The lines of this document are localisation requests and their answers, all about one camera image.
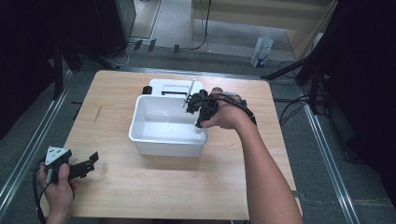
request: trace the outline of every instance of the aluminum rail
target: aluminum rail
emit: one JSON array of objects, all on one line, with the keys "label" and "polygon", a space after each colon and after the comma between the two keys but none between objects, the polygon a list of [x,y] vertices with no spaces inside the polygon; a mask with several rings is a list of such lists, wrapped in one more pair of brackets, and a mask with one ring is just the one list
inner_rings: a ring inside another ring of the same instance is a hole
[{"label": "aluminum rail", "polygon": [[31,138],[29,144],[26,149],[23,151],[21,158],[19,159],[17,165],[14,167],[11,175],[9,176],[6,184],[3,186],[0,192],[0,221],[3,219],[4,214],[6,213],[9,204],[11,203],[15,193],[20,186],[23,177],[26,175],[26,172],[31,168],[31,164],[37,151],[41,147],[41,143],[43,142],[48,130],[52,122],[54,121],[56,115],[61,108],[64,98],[66,97],[70,82],[73,78],[72,72],[69,70],[64,76],[64,90],[59,95],[57,100],[53,100],[49,105],[49,109],[47,110],[44,118],[41,120],[38,125],[33,137]]}]

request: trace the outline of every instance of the human hand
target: human hand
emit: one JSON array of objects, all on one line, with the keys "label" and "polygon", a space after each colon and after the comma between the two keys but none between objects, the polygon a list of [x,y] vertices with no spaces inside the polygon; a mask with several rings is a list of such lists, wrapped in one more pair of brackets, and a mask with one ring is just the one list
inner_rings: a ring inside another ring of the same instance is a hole
[{"label": "human hand", "polygon": [[[222,93],[222,89],[215,87],[212,92],[210,92],[210,95],[219,98],[224,97],[219,95],[220,93]],[[219,109],[215,116],[210,120],[201,122],[201,125],[205,128],[220,126],[220,128],[223,129],[235,129],[237,131],[242,129],[245,125],[250,124],[252,124],[250,118],[242,109],[223,101],[219,101]]]},{"label": "human hand", "polygon": [[[49,202],[48,224],[68,223],[72,215],[73,189],[77,188],[77,184],[73,181],[69,182],[69,172],[69,165],[66,163],[62,164],[58,173],[58,184],[50,183],[44,191],[44,195]],[[47,171],[44,164],[40,165],[38,178],[44,189],[47,186]]]}]

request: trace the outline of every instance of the robotic hand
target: robotic hand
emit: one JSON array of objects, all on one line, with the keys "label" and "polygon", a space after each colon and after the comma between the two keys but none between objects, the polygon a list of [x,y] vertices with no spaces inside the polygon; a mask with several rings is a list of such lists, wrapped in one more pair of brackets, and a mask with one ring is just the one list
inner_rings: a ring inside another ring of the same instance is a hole
[{"label": "robotic hand", "polygon": [[200,90],[199,92],[189,96],[187,99],[187,113],[194,114],[194,112],[199,110],[199,117],[195,123],[195,127],[202,129],[201,121],[211,119],[218,112],[219,101],[224,101],[242,109],[250,117],[250,120],[257,125],[254,114],[248,109],[247,101],[242,100],[238,94],[229,91],[222,91],[219,94],[207,95],[207,91]]}]

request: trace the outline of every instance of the white plastic basin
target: white plastic basin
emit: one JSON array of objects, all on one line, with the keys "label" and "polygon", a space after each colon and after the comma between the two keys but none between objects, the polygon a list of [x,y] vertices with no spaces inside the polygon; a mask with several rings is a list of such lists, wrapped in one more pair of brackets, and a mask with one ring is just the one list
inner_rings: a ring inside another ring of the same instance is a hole
[{"label": "white plastic basin", "polygon": [[186,113],[182,98],[141,95],[137,98],[129,137],[143,155],[198,157],[207,130],[195,132],[198,113]]}]

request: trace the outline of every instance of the wrist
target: wrist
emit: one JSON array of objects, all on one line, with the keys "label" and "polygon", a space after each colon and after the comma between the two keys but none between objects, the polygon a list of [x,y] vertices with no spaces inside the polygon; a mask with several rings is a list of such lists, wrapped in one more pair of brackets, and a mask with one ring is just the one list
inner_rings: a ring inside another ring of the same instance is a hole
[{"label": "wrist", "polygon": [[49,217],[47,218],[47,224],[66,224],[69,222],[72,216],[71,210],[61,210],[61,211],[50,211]]}]

